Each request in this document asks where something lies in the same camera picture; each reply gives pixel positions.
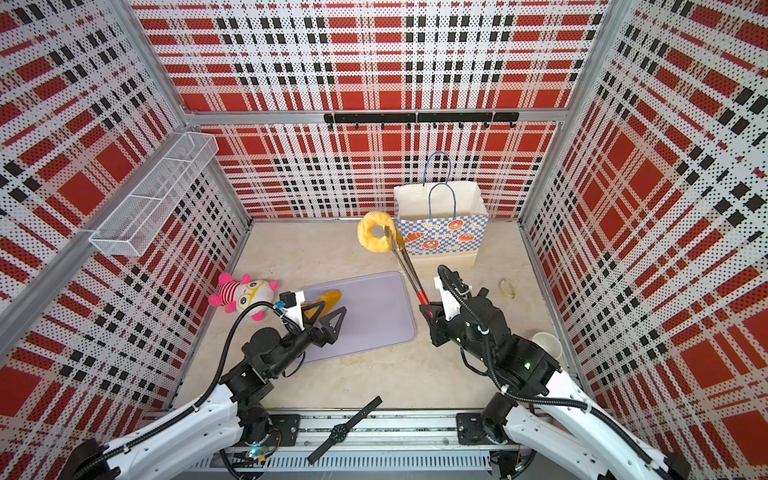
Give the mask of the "ridged fake bread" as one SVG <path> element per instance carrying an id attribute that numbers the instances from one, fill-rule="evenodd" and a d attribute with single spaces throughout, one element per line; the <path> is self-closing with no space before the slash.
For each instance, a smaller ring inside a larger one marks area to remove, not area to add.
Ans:
<path id="1" fill-rule="evenodd" d="M 303 304 L 314 303 L 315 301 L 325 301 L 326 307 L 322 313 L 322 316 L 323 316 L 325 314 L 330 313 L 333 310 L 334 306 L 340 301 L 341 297 L 342 297 L 342 294 L 339 290 L 330 290 L 320 294 L 314 301 L 305 302 Z"/>

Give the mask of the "ring shaped fake bread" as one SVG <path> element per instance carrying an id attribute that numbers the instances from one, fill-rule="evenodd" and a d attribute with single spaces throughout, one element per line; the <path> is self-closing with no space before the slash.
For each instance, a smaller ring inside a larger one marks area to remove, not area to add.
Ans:
<path id="1" fill-rule="evenodd" d="M 381 227 L 383 230 L 395 228 L 391 216 L 381 211 L 368 212 L 358 223 L 357 237 L 361 246 L 374 253 L 382 253 L 391 250 L 388 235 L 377 237 L 373 234 L 374 227 Z"/>

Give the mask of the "red handled metal tongs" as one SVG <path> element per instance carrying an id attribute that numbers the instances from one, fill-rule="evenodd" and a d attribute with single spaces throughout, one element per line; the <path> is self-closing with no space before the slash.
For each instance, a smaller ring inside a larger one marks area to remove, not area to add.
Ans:
<path id="1" fill-rule="evenodd" d="M 390 250 L 395 255 L 395 258 L 400 264 L 400 267 L 403 269 L 403 272 L 405 273 L 406 278 L 408 279 L 409 283 L 411 284 L 413 290 L 417 295 L 419 303 L 421 305 L 428 305 L 429 304 L 428 297 L 425 293 L 424 288 L 421 285 L 421 282 L 418 278 L 418 275 L 416 274 L 414 266 L 408 256 L 408 253 L 405 247 L 405 242 L 402 236 L 400 235 L 400 233 L 397 231 L 395 227 L 385 226 L 384 232 L 385 232 L 385 237 L 390 246 Z"/>

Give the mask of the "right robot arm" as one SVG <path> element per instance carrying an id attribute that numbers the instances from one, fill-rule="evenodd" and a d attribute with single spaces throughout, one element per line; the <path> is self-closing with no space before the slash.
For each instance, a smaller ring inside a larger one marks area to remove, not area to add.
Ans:
<path id="1" fill-rule="evenodd" d="M 527 447 L 579 479 L 687 479 L 689 462 L 623 427 L 540 345 L 514 334 L 481 289 L 438 302 L 418 295 L 432 344 L 480 360 L 497 391 L 482 413 L 486 436 Z"/>

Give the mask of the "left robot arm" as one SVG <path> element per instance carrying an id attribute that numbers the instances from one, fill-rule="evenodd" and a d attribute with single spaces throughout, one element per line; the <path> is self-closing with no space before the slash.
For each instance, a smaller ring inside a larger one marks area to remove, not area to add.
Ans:
<path id="1" fill-rule="evenodd" d="M 171 479 L 203 457 L 241 441 L 260 442 L 272 430 L 262 399 L 309 346 L 337 341 L 347 310 L 325 313 L 322 302 L 301 330 L 280 334 L 257 330 L 242 347 L 244 358 L 232 369 L 219 364 L 206 390 L 195 400 L 120 438 L 77 446 L 62 479 Z"/>

